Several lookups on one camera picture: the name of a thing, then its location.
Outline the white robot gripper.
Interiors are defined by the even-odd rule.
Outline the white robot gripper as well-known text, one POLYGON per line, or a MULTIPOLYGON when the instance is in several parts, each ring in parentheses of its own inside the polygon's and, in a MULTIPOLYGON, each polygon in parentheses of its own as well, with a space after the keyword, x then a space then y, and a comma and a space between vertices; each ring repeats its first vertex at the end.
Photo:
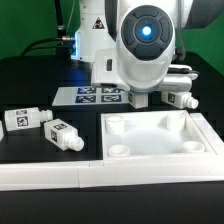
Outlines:
POLYGON ((168 72, 157 88, 158 91, 168 92, 188 92, 192 88, 192 83, 200 75, 187 65, 171 64, 168 72))

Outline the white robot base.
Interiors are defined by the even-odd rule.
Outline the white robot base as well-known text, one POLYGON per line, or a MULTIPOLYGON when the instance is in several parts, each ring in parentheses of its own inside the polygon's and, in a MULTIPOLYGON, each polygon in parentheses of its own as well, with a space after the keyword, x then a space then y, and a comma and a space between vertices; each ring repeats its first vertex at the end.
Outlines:
POLYGON ((105 16, 105 0, 79 0, 80 26, 75 32, 73 60, 92 63, 98 50, 114 48, 105 16))

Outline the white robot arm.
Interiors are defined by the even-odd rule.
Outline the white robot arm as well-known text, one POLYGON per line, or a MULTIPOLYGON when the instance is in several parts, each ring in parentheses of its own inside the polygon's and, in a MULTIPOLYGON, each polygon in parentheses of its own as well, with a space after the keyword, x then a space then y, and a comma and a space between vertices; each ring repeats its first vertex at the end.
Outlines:
POLYGON ((105 0, 115 46, 96 52, 91 84, 138 94, 190 90, 190 68, 172 64, 175 38, 207 27, 222 11, 224 0, 105 0))

